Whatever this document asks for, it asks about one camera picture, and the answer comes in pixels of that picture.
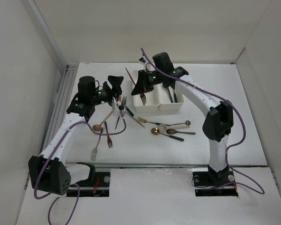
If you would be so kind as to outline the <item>black spoon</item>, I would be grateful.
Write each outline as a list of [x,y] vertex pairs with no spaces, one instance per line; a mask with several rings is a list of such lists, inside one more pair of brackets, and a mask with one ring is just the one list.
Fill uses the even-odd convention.
[[174,100],[173,100],[173,97],[172,97],[172,95],[171,95],[171,92],[170,92],[169,87],[166,87],[166,90],[167,90],[167,92],[168,92],[168,95],[169,95],[169,98],[170,98],[171,103],[174,103]]

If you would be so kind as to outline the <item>copper round spoon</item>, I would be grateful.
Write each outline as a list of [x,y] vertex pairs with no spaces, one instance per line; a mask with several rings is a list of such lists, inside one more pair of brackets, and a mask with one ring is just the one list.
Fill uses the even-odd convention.
[[104,122],[113,114],[113,112],[111,111],[104,119],[103,121],[100,123],[100,124],[96,124],[94,125],[92,128],[95,130],[95,131],[101,131],[102,130],[102,125],[104,124]]

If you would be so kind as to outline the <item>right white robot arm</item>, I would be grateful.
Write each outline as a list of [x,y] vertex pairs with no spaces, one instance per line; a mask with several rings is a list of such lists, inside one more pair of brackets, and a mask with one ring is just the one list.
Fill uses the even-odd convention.
[[132,95],[153,91],[154,86],[166,84],[194,103],[205,117],[202,130],[209,140],[210,159],[208,163],[208,181],[219,184],[228,174],[229,168],[225,159],[228,136],[233,127],[232,107],[220,101],[204,90],[200,90],[197,83],[183,67],[174,67],[166,52],[153,57],[151,62],[153,71],[147,69],[150,62],[145,56],[139,59],[144,66],[138,71],[138,80]]

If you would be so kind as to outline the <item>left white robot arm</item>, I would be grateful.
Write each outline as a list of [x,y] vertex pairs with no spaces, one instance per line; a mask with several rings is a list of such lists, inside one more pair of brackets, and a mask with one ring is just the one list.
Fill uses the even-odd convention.
[[69,187],[78,182],[90,186],[95,182],[96,169],[93,164],[78,162],[66,166],[66,159],[72,149],[75,138],[84,127],[89,127],[89,120],[95,107],[107,103],[114,115],[124,116],[124,109],[118,105],[122,94],[122,76],[108,76],[101,87],[96,87],[92,76],[83,76],[78,82],[78,92],[74,95],[65,114],[64,120],[48,146],[28,162],[29,174],[34,196],[40,199],[37,191],[64,195]]

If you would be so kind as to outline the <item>right white plastic bin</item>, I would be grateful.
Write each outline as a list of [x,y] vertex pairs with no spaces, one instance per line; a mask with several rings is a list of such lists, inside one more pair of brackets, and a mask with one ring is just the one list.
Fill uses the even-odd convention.
[[161,83],[158,84],[157,94],[159,98],[160,111],[178,111],[184,104],[184,97],[182,94],[175,91],[170,84],[172,81],[162,74],[158,73],[158,78]]

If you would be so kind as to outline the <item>silver spoon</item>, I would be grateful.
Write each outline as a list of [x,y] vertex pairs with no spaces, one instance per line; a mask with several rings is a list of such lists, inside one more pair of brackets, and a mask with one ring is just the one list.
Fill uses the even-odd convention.
[[136,121],[139,125],[141,125],[143,128],[145,128],[144,125],[142,125],[139,121],[137,121],[137,119],[135,118],[135,116],[131,117],[134,121]]

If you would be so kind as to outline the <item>white measuring scoop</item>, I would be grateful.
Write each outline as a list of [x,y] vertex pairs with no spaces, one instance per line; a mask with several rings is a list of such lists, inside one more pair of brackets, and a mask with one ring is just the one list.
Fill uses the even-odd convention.
[[185,128],[189,128],[189,125],[186,125],[186,124],[180,124],[180,125],[171,125],[171,126],[168,126],[166,124],[160,124],[158,126],[158,129],[161,133],[165,133],[166,130],[168,129],[185,129]]

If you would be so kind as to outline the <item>brown copper spoon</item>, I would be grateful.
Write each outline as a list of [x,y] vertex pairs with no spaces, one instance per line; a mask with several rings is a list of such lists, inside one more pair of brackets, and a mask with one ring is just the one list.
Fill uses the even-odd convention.
[[178,131],[178,130],[175,130],[175,129],[167,129],[166,130],[166,133],[167,134],[186,134],[186,135],[195,135],[196,133],[195,132],[185,132],[185,131]]

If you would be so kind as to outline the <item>copper small fork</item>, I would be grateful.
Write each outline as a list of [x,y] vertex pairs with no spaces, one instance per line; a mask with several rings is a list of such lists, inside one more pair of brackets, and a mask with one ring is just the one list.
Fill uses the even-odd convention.
[[110,134],[109,134],[109,131],[108,131],[108,125],[107,125],[107,122],[106,122],[106,121],[104,122],[104,126],[105,126],[106,134],[107,134],[107,143],[108,143],[108,147],[109,147],[109,148],[112,148],[112,147],[113,147],[113,144],[112,144],[112,140],[111,140],[111,138],[110,138]]

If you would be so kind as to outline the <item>small copper spoon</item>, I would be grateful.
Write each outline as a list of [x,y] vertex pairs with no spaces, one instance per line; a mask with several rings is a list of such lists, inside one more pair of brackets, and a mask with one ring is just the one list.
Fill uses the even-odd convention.
[[185,122],[181,122],[181,123],[175,123],[175,124],[171,124],[171,126],[174,126],[174,125],[190,125],[191,122],[189,120],[186,120]]

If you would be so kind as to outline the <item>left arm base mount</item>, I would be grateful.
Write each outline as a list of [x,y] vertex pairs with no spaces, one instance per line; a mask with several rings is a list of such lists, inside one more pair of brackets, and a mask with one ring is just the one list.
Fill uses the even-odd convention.
[[111,171],[93,164],[77,163],[67,167],[71,176],[71,185],[67,197],[108,197],[110,190]]

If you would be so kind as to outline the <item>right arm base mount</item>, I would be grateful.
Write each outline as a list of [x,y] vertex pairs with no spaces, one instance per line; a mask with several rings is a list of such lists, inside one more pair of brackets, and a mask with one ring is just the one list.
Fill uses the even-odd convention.
[[196,197],[233,196],[238,197],[235,177],[229,168],[215,172],[211,168],[192,169],[192,185]]

